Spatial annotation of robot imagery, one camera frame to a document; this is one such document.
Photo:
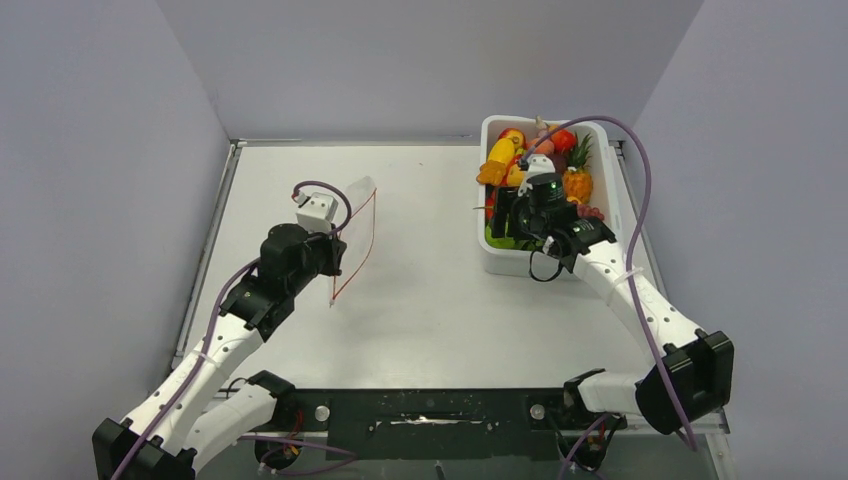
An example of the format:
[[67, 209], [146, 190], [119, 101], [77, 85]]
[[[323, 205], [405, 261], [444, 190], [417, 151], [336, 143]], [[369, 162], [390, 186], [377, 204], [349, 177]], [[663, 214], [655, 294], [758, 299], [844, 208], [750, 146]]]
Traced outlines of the clear zip top bag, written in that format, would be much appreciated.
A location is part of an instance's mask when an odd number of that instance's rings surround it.
[[368, 260], [374, 246], [376, 223], [376, 183], [370, 176], [350, 184], [345, 190], [353, 207], [348, 225], [340, 239], [347, 244], [342, 256], [341, 274], [332, 279], [329, 305], [333, 307]]

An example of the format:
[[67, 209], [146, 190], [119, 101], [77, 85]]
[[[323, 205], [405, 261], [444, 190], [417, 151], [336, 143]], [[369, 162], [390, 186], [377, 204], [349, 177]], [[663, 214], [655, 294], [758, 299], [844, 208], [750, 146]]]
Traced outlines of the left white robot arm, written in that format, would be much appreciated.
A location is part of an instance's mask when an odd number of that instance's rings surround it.
[[272, 227], [258, 258], [224, 283], [199, 343], [139, 406], [96, 428], [98, 478], [193, 479], [239, 437], [271, 420], [292, 387], [266, 371], [224, 403], [208, 405], [293, 313], [296, 296], [313, 279], [340, 275], [345, 250], [335, 231]]

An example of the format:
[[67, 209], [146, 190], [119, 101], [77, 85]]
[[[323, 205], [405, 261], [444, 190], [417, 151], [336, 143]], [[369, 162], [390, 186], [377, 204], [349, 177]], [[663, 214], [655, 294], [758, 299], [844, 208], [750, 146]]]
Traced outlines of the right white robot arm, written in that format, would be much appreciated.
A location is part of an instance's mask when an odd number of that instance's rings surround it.
[[631, 414], [672, 434], [729, 403], [735, 355], [729, 337], [707, 332], [675, 308], [636, 270], [602, 219], [582, 215], [566, 200], [554, 175], [532, 178], [525, 191], [497, 187], [488, 205], [492, 237], [528, 241], [531, 255], [556, 261], [557, 274], [591, 287], [652, 364], [643, 374], [597, 368], [567, 381], [568, 422], [585, 427], [601, 413]]

